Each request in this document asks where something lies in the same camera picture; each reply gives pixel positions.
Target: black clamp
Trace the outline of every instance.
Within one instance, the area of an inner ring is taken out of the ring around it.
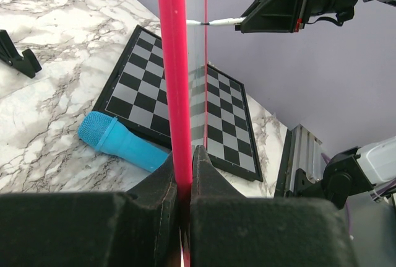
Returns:
[[[358,147],[341,152],[327,164],[323,179],[311,183],[304,170],[298,169],[295,178],[295,196],[327,199],[341,209],[349,196],[371,191],[370,183],[362,171],[356,154]]]
[[[26,49],[22,55],[19,55],[7,31],[0,30],[0,59],[26,76],[35,77],[41,70],[35,54],[32,50]]]

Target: chessboard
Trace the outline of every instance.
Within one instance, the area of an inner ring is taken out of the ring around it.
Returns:
[[[207,76],[201,75],[190,79],[190,96],[196,100],[191,107],[192,143],[201,142],[207,118],[207,151],[213,165],[262,181],[243,84],[209,65]],[[202,78],[207,79],[207,92]],[[205,102],[207,113],[202,113]],[[118,117],[141,138],[171,148],[160,37],[136,27],[93,109]]]
[[[171,148],[160,37],[136,27],[93,109],[117,116],[137,136]]]
[[[209,157],[215,167],[248,180],[262,181],[247,105],[243,84],[208,65],[206,148]]]

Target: transparent acrylic panel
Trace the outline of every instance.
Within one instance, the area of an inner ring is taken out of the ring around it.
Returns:
[[[205,21],[205,0],[186,0],[186,18]],[[205,26],[187,26],[191,144],[204,145],[205,133]]]

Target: microphone handle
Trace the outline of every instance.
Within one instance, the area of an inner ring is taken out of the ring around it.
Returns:
[[[165,151],[129,131],[116,155],[149,172],[156,171],[168,157]]]

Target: white marble surface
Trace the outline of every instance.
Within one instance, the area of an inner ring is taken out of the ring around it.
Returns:
[[[96,154],[77,128],[137,24],[160,35],[136,0],[0,0],[0,28],[42,66],[34,79],[0,63],[0,192],[127,190],[148,172]],[[272,196],[286,128],[249,99],[265,181],[221,172],[246,196]]]

